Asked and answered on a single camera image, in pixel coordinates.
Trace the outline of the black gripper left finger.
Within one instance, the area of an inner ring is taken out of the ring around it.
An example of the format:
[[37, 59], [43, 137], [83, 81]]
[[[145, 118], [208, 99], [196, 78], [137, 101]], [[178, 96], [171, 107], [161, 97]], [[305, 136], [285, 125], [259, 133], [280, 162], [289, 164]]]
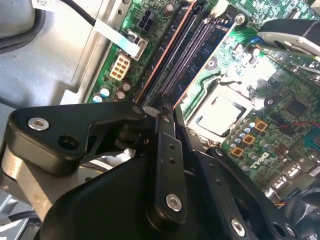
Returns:
[[147, 111], [131, 101], [21, 108], [7, 122], [6, 174], [44, 220], [77, 186], [81, 164], [125, 149], [150, 160], [183, 163], [165, 105]]

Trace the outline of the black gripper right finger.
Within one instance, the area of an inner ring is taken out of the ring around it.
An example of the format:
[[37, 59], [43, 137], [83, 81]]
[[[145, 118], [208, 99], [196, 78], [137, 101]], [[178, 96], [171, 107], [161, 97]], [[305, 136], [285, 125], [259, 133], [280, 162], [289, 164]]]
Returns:
[[182, 144], [184, 170], [191, 180], [187, 195], [195, 203], [205, 232], [213, 240], [297, 240], [287, 217], [219, 147], [205, 149], [199, 136], [185, 126], [181, 108], [166, 103]]

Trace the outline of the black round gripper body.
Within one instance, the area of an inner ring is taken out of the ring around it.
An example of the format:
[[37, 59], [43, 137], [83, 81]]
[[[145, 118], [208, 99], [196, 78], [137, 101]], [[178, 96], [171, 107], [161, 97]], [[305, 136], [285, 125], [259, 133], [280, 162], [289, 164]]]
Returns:
[[61, 196], [42, 240], [223, 240], [221, 219], [178, 160], [133, 159]]

